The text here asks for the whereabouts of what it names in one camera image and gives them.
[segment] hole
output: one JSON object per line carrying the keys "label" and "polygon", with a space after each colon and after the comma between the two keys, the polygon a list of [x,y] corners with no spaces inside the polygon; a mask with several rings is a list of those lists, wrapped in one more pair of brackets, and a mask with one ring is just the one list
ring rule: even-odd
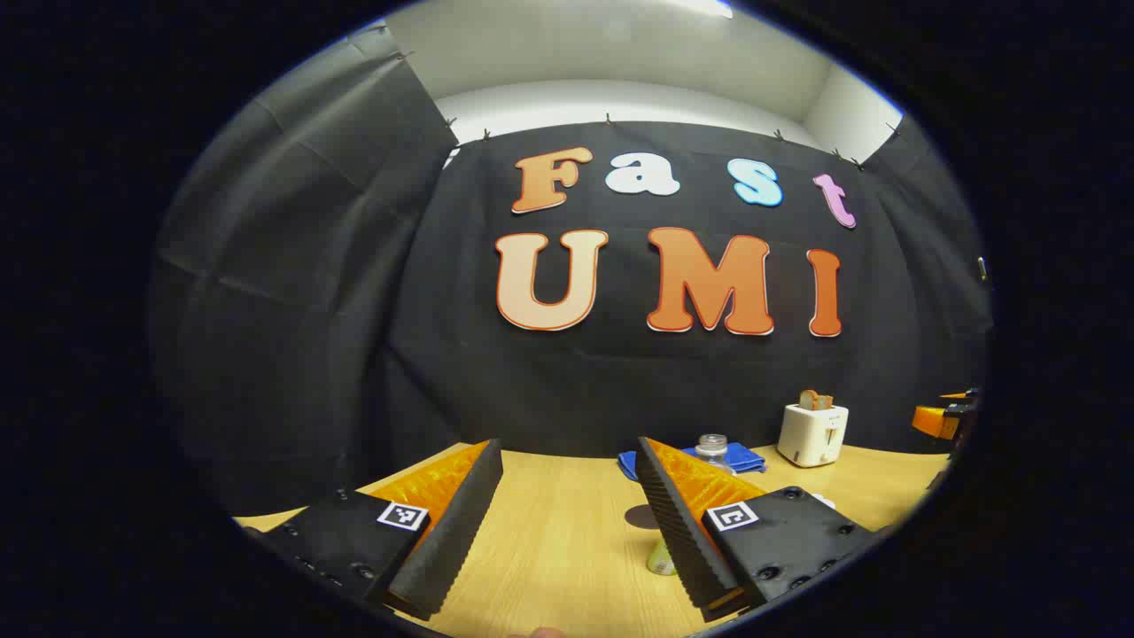
{"label": "hole", "polygon": [[352,569],[354,569],[354,572],[359,578],[365,578],[366,580],[374,580],[374,570],[370,569],[370,565],[356,563],[352,565]]}

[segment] ceiling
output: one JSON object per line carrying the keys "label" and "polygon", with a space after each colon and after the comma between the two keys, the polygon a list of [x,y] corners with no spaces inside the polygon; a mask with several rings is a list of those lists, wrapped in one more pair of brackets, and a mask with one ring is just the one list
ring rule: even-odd
{"label": "ceiling", "polygon": [[425,0],[386,18],[433,99],[548,79],[711,93],[802,121],[830,60],[739,9],[678,0]]}

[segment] white wall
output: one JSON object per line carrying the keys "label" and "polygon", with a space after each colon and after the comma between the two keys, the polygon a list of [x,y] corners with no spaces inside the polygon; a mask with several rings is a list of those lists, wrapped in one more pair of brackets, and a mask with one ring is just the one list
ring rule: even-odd
{"label": "white wall", "polygon": [[822,92],[804,119],[807,131],[819,146],[830,152],[839,150],[845,158],[865,161],[897,128],[902,111],[838,65],[831,65]]}
{"label": "white wall", "polygon": [[687,88],[637,82],[568,79],[492,86],[437,101],[464,144],[517,130],[606,121],[680,121],[775,135],[821,147],[799,122],[768,111]]}

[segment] foam letter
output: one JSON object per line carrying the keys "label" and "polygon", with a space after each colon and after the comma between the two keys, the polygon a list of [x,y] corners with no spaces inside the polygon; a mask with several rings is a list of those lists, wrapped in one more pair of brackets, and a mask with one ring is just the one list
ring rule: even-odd
{"label": "foam letter", "polygon": [[669,160],[653,153],[625,153],[610,160],[617,167],[607,175],[607,186],[617,193],[641,193],[650,190],[654,195],[672,195],[682,187],[674,180]]}
{"label": "foam letter", "polygon": [[807,250],[807,261],[815,271],[815,315],[809,329],[816,338],[837,338],[843,333],[839,322],[838,284],[835,272],[839,269],[839,257],[823,249]]}
{"label": "foam letter", "polygon": [[567,294],[559,303],[535,298],[535,260],[548,245],[539,232],[505,235],[497,240],[500,277],[497,279],[497,307],[511,324],[528,331],[562,331],[578,324],[594,305],[599,248],[607,244],[602,230],[572,230],[560,241],[570,249]]}
{"label": "foam letter", "polygon": [[730,160],[728,173],[739,181],[733,185],[736,194],[750,204],[773,206],[784,201],[784,190],[776,184],[776,171],[762,161]]}
{"label": "foam letter", "polygon": [[[542,155],[524,158],[516,162],[516,168],[523,171],[519,198],[511,204],[516,214],[557,206],[567,201],[567,194],[556,190],[556,181],[570,187],[578,181],[578,164],[586,163],[594,155],[583,146],[556,151]],[[556,162],[562,163],[556,168]]]}
{"label": "foam letter", "polygon": [[654,228],[650,243],[661,253],[661,290],[658,308],[646,317],[654,331],[684,333],[693,326],[685,311],[685,290],[706,331],[717,327],[725,304],[733,296],[733,312],[725,329],[736,335],[768,335],[775,329],[768,314],[764,260],[768,243],[737,235],[728,243],[720,265],[713,266],[696,235],[685,228]]}
{"label": "foam letter", "polygon": [[830,175],[820,175],[819,177],[812,179],[812,181],[815,182],[815,186],[822,188],[823,197],[827,198],[827,207],[831,210],[831,214],[835,215],[835,219],[847,228],[854,228],[854,215],[847,212],[847,209],[843,206],[843,197],[846,196],[843,188],[839,188],[838,185],[835,184],[835,180],[831,179]]}

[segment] white toaster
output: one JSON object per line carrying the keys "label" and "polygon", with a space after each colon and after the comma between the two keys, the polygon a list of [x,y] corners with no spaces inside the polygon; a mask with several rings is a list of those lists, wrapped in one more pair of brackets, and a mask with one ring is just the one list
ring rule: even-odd
{"label": "white toaster", "polygon": [[776,449],[801,468],[833,463],[843,449],[847,415],[847,409],[838,406],[827,410],[804,410],[798,403],[787,406]]}

